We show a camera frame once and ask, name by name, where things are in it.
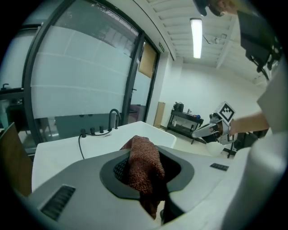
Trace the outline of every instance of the black vent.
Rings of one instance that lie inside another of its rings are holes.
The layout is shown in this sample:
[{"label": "black vent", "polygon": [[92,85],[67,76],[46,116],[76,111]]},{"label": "black vent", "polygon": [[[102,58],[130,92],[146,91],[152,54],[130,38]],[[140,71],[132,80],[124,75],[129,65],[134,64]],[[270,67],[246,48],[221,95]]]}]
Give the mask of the black vent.
[{"label": "black vent", "polygon": [[73,187],[67,185],[61,186],[59,190],[53,195],[53,197],[41,209],[41,212],[56,221],[74,192],[75,188]]},{"label": "black vent", "polygon": [[126,184],[125,175],[127,174],[129,168],[128,160],[129,157],[119,162],[113,169],[115,177],[124,184]]}]

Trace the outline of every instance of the ceiling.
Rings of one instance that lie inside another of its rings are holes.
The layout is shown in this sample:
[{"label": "ceiling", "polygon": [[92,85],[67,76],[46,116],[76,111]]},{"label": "ceiling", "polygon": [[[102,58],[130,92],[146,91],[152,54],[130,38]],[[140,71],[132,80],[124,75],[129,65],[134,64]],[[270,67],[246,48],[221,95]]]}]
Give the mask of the ceiling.
[{"label": "ceiling", "polygon": [[[227,68],[236,75],[255,83],[261,74],[256,66],[245,57],[240,45],[240,28],[237,16],[217,17],[207,10],[202,17],[193,0],[145,0],[159,17],[166,29],[176,55],[184,58],[184,63],[199,64],[214,68]],[[193,58],[193,41],[190,18],[202,18],[203,38],[201,59]]]}]

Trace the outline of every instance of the black cable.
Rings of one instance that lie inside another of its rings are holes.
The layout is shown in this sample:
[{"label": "black cable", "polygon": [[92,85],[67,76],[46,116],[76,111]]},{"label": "black cable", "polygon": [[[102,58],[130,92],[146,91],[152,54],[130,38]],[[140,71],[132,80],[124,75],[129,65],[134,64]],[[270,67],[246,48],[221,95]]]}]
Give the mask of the black cable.
[{"label": "black cable", "polygon": [[80,145],[80,137],[82,137],[82,134],[80,134],[80,136],[79,136],[79,138],[78,138],[78,145],[79,145],[79,149],[80,149],[82,158],[83,158],[83,160],[84,160],[85,158],[84,158],[84,156],[83,156],[82,149],[81,149],[81,145]]},{"label": "black cable", "polygon": [[[97,137],[97,136],[106,135],[106,134],[110,133],[111,131],[112,131],[112,130],[110,130],[110,131],[107,132],[107,133],[102,133],[102,134],[89,134],[89,133],[86,133],[86,135]],[[83,153],[82,153],[81,144],[80,144],[80,138],[81,138],[81,137],[82,137],[82,134],[80,134],[80,136],[79,136],[79,138],[78,138],[78,145],[79,145],[79,149],[80,149],[82,158],[83,158],[83,160],[84,160],[85,158],[84,158],[84,155],[83,155]]]},{"label": "black cable", "polygon": [[205,38],[205,40],[207,41],[207,43],[208,43],[209,45],[212,45],[212,43],[209,43],[208,40],[206,39],[206,37],[205,37],[204,35],[202,35],[202,36],[203,36],[203,38]]},{"label": "black cable", "polygon": [[[251,60],[252,60],[252,62],[253,62],[257,67],[259,66],[258,63],[254,60],[254,58],[253,58],[252,56],[251,56]],[[267,79],[267,81],[270,81],[270,79],[269,79],[266,71],[265,71],[263,68],[261,68],[261,72],[263,73],[263,75],[265,76],[265,78]]]}]

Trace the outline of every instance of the person's arm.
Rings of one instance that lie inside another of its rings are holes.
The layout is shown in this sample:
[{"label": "person's arm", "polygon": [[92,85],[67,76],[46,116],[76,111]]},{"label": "person's arm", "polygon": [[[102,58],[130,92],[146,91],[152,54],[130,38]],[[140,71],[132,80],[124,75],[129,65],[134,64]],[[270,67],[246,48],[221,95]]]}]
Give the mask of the person's arm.
[{"label": "person's arm", "polygon": [[262,112],[231,121],[229,135],[246,133],[268,129],[268,122]]}]

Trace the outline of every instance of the person's hand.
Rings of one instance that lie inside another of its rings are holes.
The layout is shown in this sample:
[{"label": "person's hand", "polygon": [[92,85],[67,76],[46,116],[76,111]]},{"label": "person's hand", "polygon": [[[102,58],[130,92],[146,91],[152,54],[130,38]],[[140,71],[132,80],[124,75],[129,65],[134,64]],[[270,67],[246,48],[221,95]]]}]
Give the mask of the person's hand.
[{"label": "person's hand", "polygon": [[237,133],[237,122],[232,119],[231,123],[230,123],[230,130],[229,130],[229,136],[233,136],[234,134]]}]

